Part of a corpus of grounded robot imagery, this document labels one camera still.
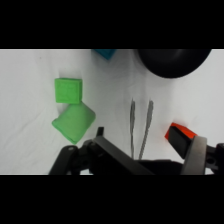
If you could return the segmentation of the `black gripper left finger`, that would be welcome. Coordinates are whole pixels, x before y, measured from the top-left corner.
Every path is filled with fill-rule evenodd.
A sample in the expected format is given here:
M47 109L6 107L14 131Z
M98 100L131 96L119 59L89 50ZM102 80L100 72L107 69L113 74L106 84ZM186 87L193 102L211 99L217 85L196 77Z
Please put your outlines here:
M90 171L95 175L152 175L152 172L133 160L104 137L99 127L89 145Z

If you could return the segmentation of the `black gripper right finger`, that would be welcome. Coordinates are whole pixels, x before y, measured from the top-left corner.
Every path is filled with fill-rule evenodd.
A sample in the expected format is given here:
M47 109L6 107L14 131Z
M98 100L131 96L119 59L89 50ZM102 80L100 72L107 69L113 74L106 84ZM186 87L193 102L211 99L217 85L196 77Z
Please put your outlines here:
M190 139L175 126L169 128L168 142L184 160L182 175L204 175L206 165L207 139L194 136Z

